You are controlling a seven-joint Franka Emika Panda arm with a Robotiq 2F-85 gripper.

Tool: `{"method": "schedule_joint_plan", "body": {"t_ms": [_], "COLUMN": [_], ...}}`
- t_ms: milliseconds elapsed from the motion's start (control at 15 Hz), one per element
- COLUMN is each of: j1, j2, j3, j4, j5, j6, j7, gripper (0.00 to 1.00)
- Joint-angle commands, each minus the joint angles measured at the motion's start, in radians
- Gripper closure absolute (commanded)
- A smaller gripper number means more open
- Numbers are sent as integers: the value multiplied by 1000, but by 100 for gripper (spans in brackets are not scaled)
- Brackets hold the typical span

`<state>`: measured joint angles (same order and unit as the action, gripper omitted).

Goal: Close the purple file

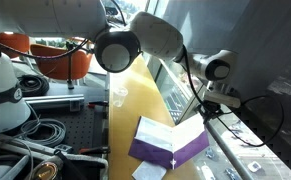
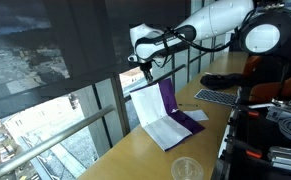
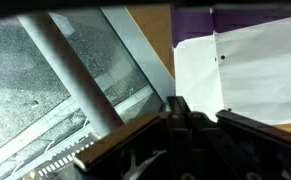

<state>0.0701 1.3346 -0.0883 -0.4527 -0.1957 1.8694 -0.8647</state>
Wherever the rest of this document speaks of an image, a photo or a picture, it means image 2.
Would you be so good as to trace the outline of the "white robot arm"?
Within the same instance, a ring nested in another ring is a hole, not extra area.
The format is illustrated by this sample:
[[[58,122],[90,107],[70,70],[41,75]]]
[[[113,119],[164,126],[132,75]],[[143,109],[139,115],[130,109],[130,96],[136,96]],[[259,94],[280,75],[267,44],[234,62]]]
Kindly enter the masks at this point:
[[[218,0],[202,7],[175,28],[154,29],[139,24],[130,29],[133,53],[147,81],[153,63],[163,66],[170,56],[229,31],[241,49],[252,55],[273,55],[291,37],[291,0],[258,5],[253,0]]]

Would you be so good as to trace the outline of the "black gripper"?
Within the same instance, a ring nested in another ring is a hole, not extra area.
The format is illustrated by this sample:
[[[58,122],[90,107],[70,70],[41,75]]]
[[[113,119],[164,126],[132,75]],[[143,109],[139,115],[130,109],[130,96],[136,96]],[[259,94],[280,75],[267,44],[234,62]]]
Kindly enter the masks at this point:
[[[145,74],[145,79],[148,83],[152,82],[152,75],[149,73],[150,70],[152,69],[152,63],[147,62],[147,63],[142,63],[139,65],[141,71]]]

